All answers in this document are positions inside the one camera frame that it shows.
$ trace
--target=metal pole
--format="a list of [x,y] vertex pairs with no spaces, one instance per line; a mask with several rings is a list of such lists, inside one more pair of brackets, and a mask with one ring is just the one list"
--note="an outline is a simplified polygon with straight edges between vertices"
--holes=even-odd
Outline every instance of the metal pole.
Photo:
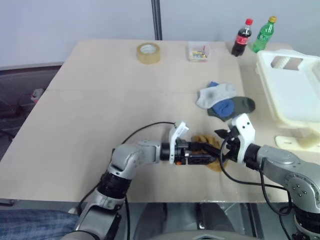
[[151,0],[155,40],[162,40],[160,0]]

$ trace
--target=white wall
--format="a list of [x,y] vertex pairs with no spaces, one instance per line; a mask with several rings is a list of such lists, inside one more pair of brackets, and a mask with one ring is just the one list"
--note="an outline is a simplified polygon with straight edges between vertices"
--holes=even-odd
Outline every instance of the white wall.
[[63,62],[82,39],[155,36],[150,0],[1,0],[0,33],[0,69]]
[[320,0],[160,0],[164,40],[234,41],[253,18],[252,41],[277,16],[271,43],[320,56]]

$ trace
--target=white sock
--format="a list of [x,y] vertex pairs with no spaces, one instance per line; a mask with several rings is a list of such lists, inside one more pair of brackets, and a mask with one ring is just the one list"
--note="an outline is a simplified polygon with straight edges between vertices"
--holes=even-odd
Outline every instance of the white sock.
[[237,95],[236,87],[232,84],[222,83],[207,87],[199,91],[199,98],[195,104],[202,109],[209,109],[216,103],[231,99]]

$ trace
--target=cable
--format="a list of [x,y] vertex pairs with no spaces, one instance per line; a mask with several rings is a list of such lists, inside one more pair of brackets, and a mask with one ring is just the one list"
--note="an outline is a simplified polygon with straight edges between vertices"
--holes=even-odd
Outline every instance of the cable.
[[9,103],[7,103],[5,100],[3,100],[2,98],[0,98],[0,102],[1,103],[3,103],[3,104],[5,104],[5,105],[7,105],[7,106],[9,106],[9,108],[11,109],[11,111],[15,111],[13,108],[12,108],[12,106],[9,104]]
[[149,125],[146,125],[146,126],[143,126],[141,128],[139,128],[138,130],[135,130],[133,133],[131,133],[123,142],[122,144],[125,144],[133,135],[135,135],[137,132],[140,132],[141,130],[143,129],[146,129],[148,127],[151,127],[151,126],[154,126],[154,125],[157,125],[157,124],[175,124],[174,122],[171,122],[171,121],[157,121],[157,122],[154,122],[154,123],[151,123]]
[[[141,130],[143,129],[146,129],[148,127],[151,127],[151,126],[154,126],[154,125],[157,125],[157,124],[171,124],[171,125],[174,125],[175,123],[174,122],[171,122],[171,121],[157,121],[157,122],[154,122],[154,123],[151,123],[149,125],[146,125],[146,126],[143,126],[137,130],[135,130],[133,133],[131,133],[123,142],[122,144],[125,144],[133,135],[135,135],[136,133],[140,132]],[[84,201],[86,200],[87,197],[89,197],[90,194],[93,193],[93,191],[99,186],[101,180],[97,183],[97,185],[95,185],[82,199],[81,201],[78,203],[78,205],[76,206],[76,210],[77,210],[77,213],[78,215],[81,215],[82,213],[82,207],[81,205],[84,203]],[[127,240],[130,240],[130,209],[129,209],[129,203],[128,203],[128,198],[127,198],[127,195],[125,196],[125,199],[124,199],[124,204],[125,204],[125,211],[126,211],[126,220],[127,220],[127,234],[126,234],[126,239]]]
[[[131,133],[123,142],[122,144],[125,144],[133,135],[135,135],[136,133],[140,132],[143,129],[146,129],[148,127],[157,125],[157,124],[175,124],[174,122],[171,121],[157,121],[154,123],[151,123],[149,125],[143,126],[141,128],[139,128],[138,130],[135,130],[133,133]],[[126,240],[130,240],[130,209],[129,209],[129,203],[128,203],[128,198],[127,195],[125,196],[124,199],[124,203],[125,203],[125,211],[126,211],[126,223],[127,223],[127,232],[126,232]]]
[[262,188],[262,193],[264,196],[264,199],[266,201],[266,203],[269,205],[269,207],[271,208],[272,211],[274,211],[276,214],[278,214],[279,216],[287,216],[290,214],[291,209],[292,209],[292,199],[290,196],[289,191],[286,190],[287,194],[288,194],[288,206],[287,206],[287,211],[286,212],[281,212],[280,210],[278,211],[270,202],[267,192],[266,192],[266,185],[265,185],[265,179],[264,179],[264,173],[262,172],[261,169],[259,169],[259,173],[260,173],[260,179],[261,179],[261,188]]
[[[264,179],[264,173],[261,169],[259,169],[259,173],[260,173],[260,180],[261,180],[261,183],[259,182],[249,182],[249,181],[240,181],[240,180],[237,180],[233,177],[231,177],[225,170],[224,168],[224,164],[223,164],[223,151],[227,145],[227,141],[229,141],[232,137],[229,135],[227,136],[222,145],[221,145],[221,149],[220,149],[220,153],[219,153],[219,163],[220,163],[220,168],[221,170],[223,171],[223,173],[229,178],[231,179],[232,181],[236,182],[236,183],[239,183],[239,184],[245,184],[245,185],[254,185],[254,186],[261,186],[262,188],[262,193],[263,193],[263,196],[264,196],[264,199],[266,201],[266,203],[268,204],[268,206],[271,208],[272,211],[274,211],[276,214],[278,214],[279,216],[279,220],[280,220],[280,224],[281,224],[281,227],[286,235],[286,237],[288,238],[288,240],[291,240],[286,228],[285,228],[285,225],[282,221],[282,216],[287,216],[291,210],[292,210],[292,207],[293,207],[293,204],[292,204],[292,199],[291,199],[291,196],[290,196],[290,193],[287,189],[285,189],[284,187],[279,187],[279,186],[276,186],[276,185],[270,185],[270,184],[265,184],[265,179]],[[287,192],[287,195],[288,195],[288,206],[285,206],[285,207],[282,207],[279,211],[272,205],[272,203],[270,202],[269,198],[268,198],[268,195],[267,195],[267,192],[266,192],[266,187],[271,187],[271,188],[276,188],[276,189],[281,189],[281,190],[285,190]]]
[[[283,206],[282,208],[280,208],[279,212],[282,212],[285,209],[288,209],[288,206]],[[291,237],[290,237],[290,235],[285,227],[285,224],[283,222],[282,215],[279,215],[279,222],[281,224],[282,230],[284,231],[284,234],[286,235],[287,239],[291,240]]]
[[[244,184],[244,185],[253,185],[253,186],[261,186],[261,183],[259,182],[250,182],[250,181],[240,181],[240,180],[237,180],[235,178],[233,178],[232,176],[230,176],[226,170],[225,170],[225,167],[224,167],[224,164],[223,164],[223,151],[227,145],[227,141],[230,140],[230,136],[228,136],[227,138],[224,139],[222,145],[221,145],[221,149],[220,149],[220,153],[219,153],[219,162],[220,162],[220,168],[222,170],[222,172],[232,181],[238,183],[238,184]],[[269,188],[275,188],[275,189],[281,189],[281,190],[287,190],[285,189],[284,187],[282,186],[276,186],[276,185],[270,185],[270,184],[265,184],[266,187],[269,187]]]
[[127,195],[125,195],[124,204],[125,204],[125,211],[126,211],[126,229],[127,229],[126,240],[130,240],[130,209],[129,209]]
[[100,181],[81,199],[81,201],[78,203],[78,205],[75,207],[77,214],[80,216],[82,213],[82,204],[86,200],[87,197],[89,197],[90,194],[94,192],[94,190],[99,186]]

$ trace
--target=table surface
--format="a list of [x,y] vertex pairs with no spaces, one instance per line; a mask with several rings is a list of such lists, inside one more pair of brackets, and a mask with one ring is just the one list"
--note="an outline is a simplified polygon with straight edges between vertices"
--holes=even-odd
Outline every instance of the table surface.
[[[97,39],[76,46],[0,162],[0,198],[78,202],[105,172],[112,148],[153,122],[185,121],[190,128],[186,140],[227,129],[195,105],[197,91],[210,81],[234,84],[239,96],[255,101],[249,117],[256,144],[275,147],[276,135],[292,135],[274,124],[255,73],[256,54],[249,49],[234,57],[228,43],[211,42],[210,61],[191,63],[186,60],[187,42],[154,41],[161,60],[144,65],[136,58],[136,47],[143,42]],[[167,142],[170,127],[150,127],[129,143]],[[317,153],[295,153],[319,163]],[[257,172],[234,162],[226,170],[234,178],[259,182]],[[287,201],[281,190],[268,193],[273,202]],[[237,184],[203,165],[167,162],[142,167],[127,195],[130,202],[264,202],[260,187]]]

